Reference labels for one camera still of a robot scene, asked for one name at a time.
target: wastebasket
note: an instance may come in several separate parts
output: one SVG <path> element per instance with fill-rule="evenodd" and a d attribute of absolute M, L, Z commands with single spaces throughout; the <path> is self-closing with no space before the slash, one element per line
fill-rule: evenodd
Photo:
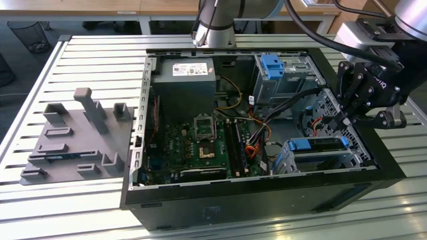
<path fill-rule="evenodd" d="M 6 26 L 32 54 L 49 50 L 50 44 L 37 21 L 8 21 Z"/>
<path fill-rule="evenodd" d="M 12 72 L 12 69 L 6 63 L 6 60 L 0 54 L 0 87 L 2 87 L 9 82 L 12 82 L 13 79 L 14 79 L 14 74 Z"/>

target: slotted metal table surface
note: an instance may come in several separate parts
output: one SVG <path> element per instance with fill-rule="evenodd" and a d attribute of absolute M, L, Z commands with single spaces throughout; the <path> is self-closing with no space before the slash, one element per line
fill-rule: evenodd
<path fill-rule="evenodd" d="M 243 48 L 320 48 L 335 70 L 343 60 L 339 52 L 305 35 L 239 35 L 236 42 Z M 0 239 L 359 240 L 427 237 L 427 119 L 412 101 L 401 107 L 408 127 L 377 131 L 407 179 L 373 191 L 340 211 L 148 232 L 130 212 L 118 209 L 121 178 L 30 186 L 18 184 L 42 130 L 45 118 L 41 112 L 46 104 L 61 102 L 66 109 L 80 109 L 73 101 L 73 91 L 89 87 L 93 99 L 100 100 L 104 108 L 110 108 L 116 102 L 137 107 L 145 49 L 190 47 L 185 35 L 73 36 L 69 41 L 57 42 L 0 145 Z"/>

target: green motherboard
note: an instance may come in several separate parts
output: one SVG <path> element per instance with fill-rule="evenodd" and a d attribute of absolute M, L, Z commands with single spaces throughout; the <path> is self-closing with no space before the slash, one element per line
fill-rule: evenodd
<path fill-rule="evenodd" d="M 226 178 L 233 178 L 228 147 L 225 140 L 225 121 L 200 120 L 196 122 L 166 125 L 164 129 L 161 154 L 149 158 L 152 180 L 154 184 L 169 184 L 173 176 L 181 170 L 200 168 L 226 169 Z M 239 120 L 241 140 L 251 137 L 249 123 Z M 197 135 L 209 135 L 210 139 L 198 139 Z M 247 177 L 259 175 L 259 165 L 248 165 Z"/>

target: motherboard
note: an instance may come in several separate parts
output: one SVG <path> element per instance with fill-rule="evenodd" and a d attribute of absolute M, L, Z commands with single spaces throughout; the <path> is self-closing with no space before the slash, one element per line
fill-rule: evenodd
<path fill-rule="evenodd" d="M 249 137 L 245 120 L 217 120 L 201 114 L 193 122 L 166 124 L 158 144 L 162 149 L 148 159 L 148 182 L 158 185 L 257 176 L 259 165 L 248 162 L 244 151 Z"/>

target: power supply label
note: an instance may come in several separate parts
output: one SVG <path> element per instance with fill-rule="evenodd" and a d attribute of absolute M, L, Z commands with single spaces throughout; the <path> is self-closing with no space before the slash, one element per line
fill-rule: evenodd
<path fill-rule="evenodd" d="M 172 66 L 172 76 L 200 76 L 208 75 L 205 63 L 177 63 Z"/>

